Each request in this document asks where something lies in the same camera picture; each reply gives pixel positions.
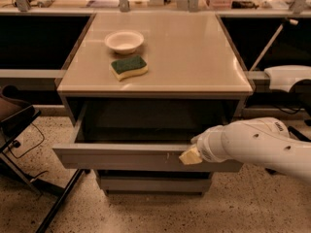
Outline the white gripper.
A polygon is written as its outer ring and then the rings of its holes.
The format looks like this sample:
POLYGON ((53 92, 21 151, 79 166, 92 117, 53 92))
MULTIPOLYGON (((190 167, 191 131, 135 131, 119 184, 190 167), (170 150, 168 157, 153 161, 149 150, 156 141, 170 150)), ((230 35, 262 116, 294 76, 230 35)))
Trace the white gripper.
POLYGON ((194 165, 202 162, 221 163, 227 160, 227 155, 222 144, 224 127, 219 125, 208 128, 202 134, 191 138, 190 142, 196 144, 184 151, 179 159, 184 165, 194 165))

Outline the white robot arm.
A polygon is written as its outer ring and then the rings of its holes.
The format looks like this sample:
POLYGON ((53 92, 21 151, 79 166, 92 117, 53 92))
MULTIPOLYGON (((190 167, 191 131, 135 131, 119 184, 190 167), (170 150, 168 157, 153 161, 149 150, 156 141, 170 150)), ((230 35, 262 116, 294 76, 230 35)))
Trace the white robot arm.
POLYGON ((286 125, 274 117, 211 127, 192 138, 179 158, 184 165, 236 160, 311 183, 311 143, 293 139, 286 125))

